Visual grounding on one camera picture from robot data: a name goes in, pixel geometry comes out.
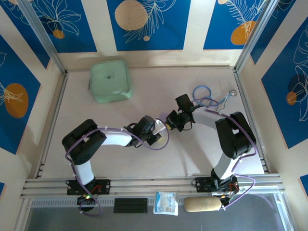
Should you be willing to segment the beige cork roll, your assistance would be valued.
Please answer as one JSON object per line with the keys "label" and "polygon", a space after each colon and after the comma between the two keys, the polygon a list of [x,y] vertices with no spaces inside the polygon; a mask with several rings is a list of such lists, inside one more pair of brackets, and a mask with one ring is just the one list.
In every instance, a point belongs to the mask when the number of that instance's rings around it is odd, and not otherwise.
{"label": "beige cork roll", "polygon": [[219,198],[212,197],[187,197],[183,200],[187,212],[207,212],[220,210],[222,203]]}

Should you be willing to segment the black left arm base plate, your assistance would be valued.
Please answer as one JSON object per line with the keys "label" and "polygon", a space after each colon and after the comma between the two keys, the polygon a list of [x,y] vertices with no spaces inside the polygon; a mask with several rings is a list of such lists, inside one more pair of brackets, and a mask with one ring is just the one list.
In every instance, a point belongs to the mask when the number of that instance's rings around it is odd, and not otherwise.
{"label": "black left arm base plate", "polygon": [[[67,180],[67,195],[84,195],[88,194],[86,190],[78,183],[77,180]],[[94,179],[84,187],[91,193],[96,195],[108,195],[110,191],[110,180]]]}

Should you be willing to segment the mint green zip pouch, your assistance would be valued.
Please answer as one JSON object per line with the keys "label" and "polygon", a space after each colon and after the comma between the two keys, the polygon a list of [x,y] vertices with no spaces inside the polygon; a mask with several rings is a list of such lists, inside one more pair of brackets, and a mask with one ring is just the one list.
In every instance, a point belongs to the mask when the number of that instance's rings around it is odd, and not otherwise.
{"label": "mint green zip pouch", "polygon": [[90,69],[89,90],[98,103],[129,99],[132,87],[127,63],[113,60],[94,64]]}

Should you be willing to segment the aluminium table side rail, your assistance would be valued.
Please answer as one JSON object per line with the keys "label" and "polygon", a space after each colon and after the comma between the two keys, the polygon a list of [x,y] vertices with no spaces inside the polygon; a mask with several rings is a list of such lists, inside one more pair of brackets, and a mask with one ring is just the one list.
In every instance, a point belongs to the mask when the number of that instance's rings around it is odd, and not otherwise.
{"label": "aluminium table side rail", "polygon": [[241,80],[239,72],[235,68],[233,68],[233,73],[234,73],[234,78],[235,78],[238,90],[240,92],[240,96],[241,96],[241,99],[242,99],[242,102],[243,102],[243,105],[244,105],[244,109],[245,109],[245,112],[246,112],[246,115],[247,115],[249,125],[250,125],[251,130],[252,130],[252,132],[253,132],[253,134],[256,138],[256,141],[257,141],[259,158],[261,160],[264,172],[266,174],[269,174],[269,173],[271,173],[271,169],[268,165],[267,158],[266,158],[264,150],[263,150],[263,145],[262,145],[262,142],[261,142],[261,139],[260,139],[260,136],[259,136],[259,132],[258,132],[257,127],[256,127],[255,122],[254,122],[253,111],[252,111],[247,93],[245,91],[244,84]]}
{"label": "aluminium table side rail", "polygon": [[55,87],[54,94],[51,99],[47,118],[45,120],[44,128],[42,131],[42,138],[39,143],[39,156],[36,161],[36,168],[32,171],[31,176],[34,179],[41,178],[41,167],[45,165],[47,154],[50,148],[53,132],[55,129],[56,120],[60,111],[64,91],[68,80],[68,71],[64,76],[60,76]]}

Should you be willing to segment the black ribbed block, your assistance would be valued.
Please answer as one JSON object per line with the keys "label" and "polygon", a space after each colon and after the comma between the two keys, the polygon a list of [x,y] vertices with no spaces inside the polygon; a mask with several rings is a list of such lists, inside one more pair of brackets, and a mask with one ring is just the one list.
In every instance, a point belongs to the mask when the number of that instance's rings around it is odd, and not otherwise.
{"label": "black ribbed block", "polygon": [[116,198],[114,213],[147,213],[147,198]]}

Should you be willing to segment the clear plastic gauze packet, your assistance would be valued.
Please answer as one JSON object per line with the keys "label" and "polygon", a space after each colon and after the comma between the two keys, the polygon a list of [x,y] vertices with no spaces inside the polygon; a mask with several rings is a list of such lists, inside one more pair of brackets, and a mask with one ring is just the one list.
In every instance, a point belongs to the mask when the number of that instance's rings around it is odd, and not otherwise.
{"label": "clear plastic gauze packet", "polygon": [[178,215],[178,201],[176,192],[155,192],[153,213],[156,215]]}

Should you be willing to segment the aluminium frame cross rail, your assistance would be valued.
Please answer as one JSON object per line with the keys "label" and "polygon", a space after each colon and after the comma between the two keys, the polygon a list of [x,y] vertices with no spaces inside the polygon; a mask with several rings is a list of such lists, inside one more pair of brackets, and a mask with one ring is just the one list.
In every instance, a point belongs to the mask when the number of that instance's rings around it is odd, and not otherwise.
{"label": "aluminium frame cross rail", "polygon": [[[251,175],[256,184],[250,193],[285,192],[279,174]],[[192,185],[195,176],[171,178],[110,178],[108,197],[147,197],[156,191],[177,192],[178,195],[201,195]],[[21,198],[55,198],[67,196],[67,179],[26,179]]]}

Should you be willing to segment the blue stethoscope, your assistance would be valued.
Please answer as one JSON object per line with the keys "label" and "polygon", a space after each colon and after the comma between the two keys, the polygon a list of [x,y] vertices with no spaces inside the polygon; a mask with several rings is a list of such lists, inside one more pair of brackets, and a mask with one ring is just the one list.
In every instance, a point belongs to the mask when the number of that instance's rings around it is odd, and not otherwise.
{"label": "blue stethoscope", "polygon": [[224,98],[220,101],[216,101],[212,98],[212,90],[210,87],[206,85],[199,85],[192,91],[192,102],[197,103],[199,106],[204,106],[220,112],[225,109],[228,99],[237,96],[237,94],[238,92],[236,90],[231,89]]}

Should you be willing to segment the aluminium frame post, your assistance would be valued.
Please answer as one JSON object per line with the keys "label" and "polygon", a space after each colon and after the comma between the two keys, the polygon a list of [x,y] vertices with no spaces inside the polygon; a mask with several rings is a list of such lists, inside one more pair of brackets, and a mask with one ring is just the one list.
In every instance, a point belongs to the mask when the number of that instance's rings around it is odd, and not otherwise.
{"label": "aluminium frame post", "polygon": [[36,37],[39,39],[44,50],[55,64],[56,68],[62,75],[66,76],[66,70],[58,55],[58,52],[55,46],[53,45],[50,37],[48,36],[39,17],[37,16],[35,10],[33,9],[31,3],[28,0],[16,0],[16,2],[21,12],[23,13],[25,19],[28,21],[32,30],[36,34]]}
{"label": "aluminium frame post", "polygon": [[265,26],[268,23],[268,20],[270,19],[277,2],[279,0],[267,0],[264,8],[260,12],[259,18],[256,21],[256,24],[252,30],[252,33],[250,34],[247,43],[244,45],[244,48],[239,56],[239,59],[237,60],[235,66],[234,66],[234,72],[239,73],[242,68],[244,67],[246,60],[250,57],[250,53],[252,49],[255,47],[256,42],[258,41],[260,35],[262,34]]}

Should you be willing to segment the lilac paper sheet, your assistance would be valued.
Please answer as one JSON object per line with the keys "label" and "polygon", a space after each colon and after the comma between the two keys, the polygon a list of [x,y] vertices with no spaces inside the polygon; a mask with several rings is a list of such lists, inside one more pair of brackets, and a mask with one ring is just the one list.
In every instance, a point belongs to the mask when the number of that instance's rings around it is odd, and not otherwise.
{"label": "lilac paper sheet", "polygon": [[154,129],[154,135],[160,134],[160,135],[167,135],[168,134],[168,128],[166,127],[166,118],[167,113],[161,113],[159,116],[157,116],[155,120],[155,129]]}

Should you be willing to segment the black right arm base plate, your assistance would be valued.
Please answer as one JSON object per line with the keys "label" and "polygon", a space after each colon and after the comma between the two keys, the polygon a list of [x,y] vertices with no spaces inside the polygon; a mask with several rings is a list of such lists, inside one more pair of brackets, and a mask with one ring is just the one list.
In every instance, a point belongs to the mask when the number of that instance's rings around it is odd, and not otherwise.
{"label": "black right arm base plate", "polygon": [[232,175],[224,180],[214,179],[213,177],[197,177],[192,181],[198,193],[228,193],[239,191],[237,178]]}

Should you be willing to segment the blue floral wall poster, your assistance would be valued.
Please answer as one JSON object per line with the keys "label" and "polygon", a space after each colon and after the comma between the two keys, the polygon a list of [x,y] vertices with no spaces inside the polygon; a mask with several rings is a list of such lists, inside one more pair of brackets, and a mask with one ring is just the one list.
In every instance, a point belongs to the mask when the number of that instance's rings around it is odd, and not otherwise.
{"label": "blue floral wall poster", "polygon": [[242,49],[267,0],[216,0],[204,50]]}
{"label": "blue floral wall poster", "polygon": [[287,147],[308,139],[308,18],[261,81]]}
{"label": "blue floral wall poster", "polygon": [[117,51],[182,50],[191,0],[106,0]]}
{"label": "blue floral wall poster", "polygon": [[39,59],[41,64],[45,69],[47,69],[50,62],[50,57],[17,5],[16,0],[0,0],[0,6],[7,13],[8,17],[27,42],[33,53]]}
{"label": "blue floral wall poster", "polygon": [[250,55],[256,64],[296,0],[279,0]]}
{"label": "blue floral wall poster", "polygon": [[81,0],[33,0],[31,5],[58,53],[97,51]]}
{"label": "blue floral wall poster", "polygon": [[0,35],[0,148],[16,154],[40,82]]}

